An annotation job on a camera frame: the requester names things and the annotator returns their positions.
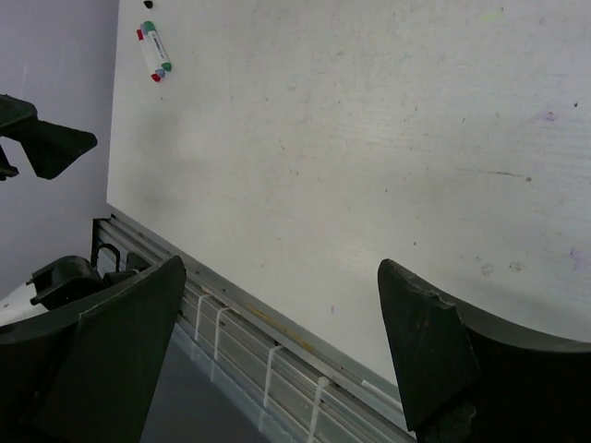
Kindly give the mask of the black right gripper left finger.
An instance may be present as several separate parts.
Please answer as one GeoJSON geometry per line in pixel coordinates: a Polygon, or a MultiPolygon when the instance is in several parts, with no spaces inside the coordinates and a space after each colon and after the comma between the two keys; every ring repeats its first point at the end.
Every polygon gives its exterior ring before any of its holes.
{"type": "Polygon", "coordinates": [[[44,313],[3,300],[2,441],[138,442],[186,276],[174,256],[44,313]]]}

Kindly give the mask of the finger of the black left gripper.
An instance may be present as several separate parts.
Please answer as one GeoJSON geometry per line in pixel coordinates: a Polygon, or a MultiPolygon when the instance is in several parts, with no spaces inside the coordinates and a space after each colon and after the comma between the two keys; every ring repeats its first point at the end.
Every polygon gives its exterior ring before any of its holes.
{"type": "Polygon", "coordinates": [[[1,95],[1,138],[17,142],[33,172],[53,180],[75,160],[98,144],[90,132],[40,120],[36,107],[1,95]]]}

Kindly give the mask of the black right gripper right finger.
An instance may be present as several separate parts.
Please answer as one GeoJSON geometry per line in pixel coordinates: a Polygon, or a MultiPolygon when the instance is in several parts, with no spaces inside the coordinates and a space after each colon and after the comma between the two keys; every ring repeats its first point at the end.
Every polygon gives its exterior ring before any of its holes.
{"type": "Polygon", "coordinates": [[[391,259],[380,307],[406,426],[420,442],[586,442],[590,346],[441,291],[391,259]]]}

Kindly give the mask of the red capped white marker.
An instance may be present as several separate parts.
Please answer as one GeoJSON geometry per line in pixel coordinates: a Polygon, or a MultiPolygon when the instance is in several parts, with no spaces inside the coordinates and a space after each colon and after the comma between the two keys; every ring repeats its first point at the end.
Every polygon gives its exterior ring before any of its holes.
{"type": "Polygon", "coordinates": [[[136,35],[138,37],[139,45],[143,53],[147,68],[149,69],[151,79],[156,83],[161,82],[165,77],[165,71],[162,68],[162,66],[158,64],[155,57],[155,52],[151,49],[151,45],[148,42],[147,38],[144,36],[141,29],[136,30],[136,35]]]}

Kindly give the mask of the green capped white marker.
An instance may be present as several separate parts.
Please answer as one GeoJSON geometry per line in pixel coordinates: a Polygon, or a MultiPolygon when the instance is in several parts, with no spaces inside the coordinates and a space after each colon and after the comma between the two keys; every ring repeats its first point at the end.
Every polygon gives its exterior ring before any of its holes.
{"type": "Polygon", "coordinates": [[[172,62],[165,51],[162,39],[158,34],[154,23],[150,20],[146,20],[140,25],[140,29],[144,39],[154,51],[157,66],[166,73],[171,72],[173,67],[172,62]]]}

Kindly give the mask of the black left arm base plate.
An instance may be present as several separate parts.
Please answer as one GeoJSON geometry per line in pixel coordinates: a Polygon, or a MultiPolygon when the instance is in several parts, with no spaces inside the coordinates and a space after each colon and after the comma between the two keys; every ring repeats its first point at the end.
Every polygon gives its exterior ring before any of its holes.
{"type": "Polygon", "coordinates": [[[33,306],[42,305],[48,310],[57,309],[106,288],[117,285],[148,269],[151,264],[136,253],[128,253],[126,266],[121,268],[121,252],[112,244],[98,245],[91,259],[79,256],[61,257],[34,272],[28,284],[33,284],[33,306]],[[97,265],[99,253],[109,251],[115,257],[115,270],[100,275],[97,265]]]}

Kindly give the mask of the aluminium frame rail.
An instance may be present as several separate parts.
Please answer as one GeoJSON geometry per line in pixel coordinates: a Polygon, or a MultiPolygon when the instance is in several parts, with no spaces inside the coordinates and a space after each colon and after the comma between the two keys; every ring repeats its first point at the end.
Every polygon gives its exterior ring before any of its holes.
{"type": "Polygon", "coordinates": [[[273,442],[413,442],[398,389],[128,217],[95,222],[123,260],[187,269],[174,340],[273,442]]]}

